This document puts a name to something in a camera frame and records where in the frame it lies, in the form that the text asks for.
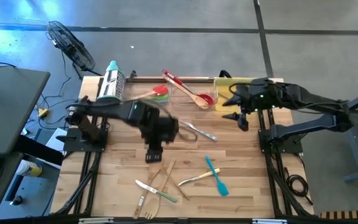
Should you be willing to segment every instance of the desk fan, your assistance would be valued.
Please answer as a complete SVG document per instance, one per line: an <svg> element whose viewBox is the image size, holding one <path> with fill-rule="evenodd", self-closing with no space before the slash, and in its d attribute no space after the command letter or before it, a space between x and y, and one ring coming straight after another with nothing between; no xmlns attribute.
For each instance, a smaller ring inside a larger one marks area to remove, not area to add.
<svg viewBox="0 0 358 224"><path fill-rule="evenodd" d="M47 31L54 46L62 50L62 52L73 62L73 67L80 79L82 79L82 77L78 73L75 65L77 65L82 71L102 76L101 74L93 71L95 62L85 48L84 44L79 41L62 23L58 21L49 22L47 25Z"/></svg>

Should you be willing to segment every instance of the yellow object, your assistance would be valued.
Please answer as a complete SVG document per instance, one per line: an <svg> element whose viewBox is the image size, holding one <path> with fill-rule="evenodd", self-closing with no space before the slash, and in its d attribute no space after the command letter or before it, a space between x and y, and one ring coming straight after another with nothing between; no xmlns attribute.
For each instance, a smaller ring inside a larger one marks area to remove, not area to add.
<svg viewBox="0 0 358 224"><path fill-rule="evenodd" d="M39 117L39 118L43 118L43 117L46 116L47 114L48 114L48 109L38 108L38 117Z"/></svg>
<svg viewBox="0 0 358 224"><path fill-rule="evenodd" d="M216 88L218 89L218 102L215 105L216 111L226 111L227 113L240 112L237 105L222 106L224 102L233 97L233 94L229 91L229 86L235 83L250 83L253 78L216 78Z"/></svg>

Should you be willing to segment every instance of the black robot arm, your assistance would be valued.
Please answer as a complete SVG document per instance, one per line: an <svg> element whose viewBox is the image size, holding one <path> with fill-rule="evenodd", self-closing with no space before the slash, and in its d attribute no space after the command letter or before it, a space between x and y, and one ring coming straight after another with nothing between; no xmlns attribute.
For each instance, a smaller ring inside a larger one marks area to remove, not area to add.
<svg viewBox="0 0 358 224"><path fill-rule="evenodd" d="M268 78L257 78L251 83L236 83L234 96L223 106L238 105L240 114L225 115L224 118L237 120L243 131L248 130L246 114L272 108L299 110L308 108L321 112L319 119L291 126L273 125L268 137L271 141L322 129L344 132L352 127L347 103L310 93L302 86L291 83L273 82Z"/></svg>
<svg viewBox="0 0 358 224"><path fill-rule="evenodd" d="M126 124L139 128L142 138L149 145L146 162L162 160L162 142L170 143L178 133L178 120L171 116L160 116L160 110L146 101L121 102L116 98L100 98L90 101L82 98L69 107L67 123L76 125L85 141L97 144L102 140L102 130L91 124L87 116L120 119Z"/></svg>

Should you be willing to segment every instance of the gray floor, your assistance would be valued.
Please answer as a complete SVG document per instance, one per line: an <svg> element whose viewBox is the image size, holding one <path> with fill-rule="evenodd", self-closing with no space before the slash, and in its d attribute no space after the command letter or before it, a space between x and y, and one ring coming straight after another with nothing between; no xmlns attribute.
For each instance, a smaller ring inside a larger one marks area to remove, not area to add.
<svg viewBox="0 0 358 224"><path fill-rule="evenodd" d="M259 3L266 29L358 30L358 0L260 0ZM252 0L0 0L0 25L38 26L51 20L83 27L258 28ZM74 34L85 44L96 62L95 70L101 73L110 60L117 60L127 74L137 70L139 75L158 75L166 68L177 75L189 76L216 76L221 69L235 77L266 76L259 34ZM358 96L358 35L268 34L266 39L275 77L330 98ZM45 96L56 95L66 79L60 51L53 47L44 31L0 30L0 61L50 71L52 76L44 90ZM48 99L50 105L75 99L80 89L81 82L70 61L67 58L66 61L67 75L72 79L63 89L63 98ZM52 107L47 122L61 118L69 103ZM293 113L296 123L311 118L308 114ZM54 128L63 123L43 125ZM38 128L35 125L30 131ZM312 133L302 143L315 212L358 210L358 181L345 184L342 180L343 175L357 169L342 134ZM45 193L43 188L39 188L39 193ZM34 200L45 204L44 198ZM36 216L42 210L16 215Z"/></svg>

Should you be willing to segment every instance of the knife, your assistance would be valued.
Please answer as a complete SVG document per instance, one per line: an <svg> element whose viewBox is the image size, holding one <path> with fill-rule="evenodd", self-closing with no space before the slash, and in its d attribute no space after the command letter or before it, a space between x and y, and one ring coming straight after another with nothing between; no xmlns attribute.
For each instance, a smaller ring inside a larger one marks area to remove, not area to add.
<svg viewBox="0 0 358 224"><path fill-rule="evenodd" d="M220 172L220 171L221 171L221 170L220 170L219 168L216 168L216 169L215 169L215 172L216 172L216 173L218 173L218 172ZM192 178L190 178L190 179L184 180L184 181L180 182L178 185L181 186L181 185L183 185L183 184L185 184L185 183L187 183L187 182L191 182L191 181L194 181L194 180L198 180L198 179L203 178L203 177L209 177L209 176L211 176L211 175L213 175L213 173L212 173L212 171L209 171L209 172L207 172L207 173L205 173L205 174L201 174L201 175L199 175L199 176L192 177Z"/></svg>
<svg viewBox="0 0 358 224"><path fill-rule="evenodd" d="M166 193L164 193L164 192L161 192L161 191L159 191L159 190L157 190L157 189L154 189L154 188L150 187L150 186L147 185L147 184L143 184L143 183L142 183L141 181L139 181L139 180L135 180L135 182L137 183L137 185L143 187L144 189L148 190L149 192L152 192L152 193L155 193L155 194L159 194L159 195L165 197L166 199L170 200L170 201L173 202L173 203L177 203L177 202L178 202L178 199L172 197L171 195L166 194Z"/></svg>

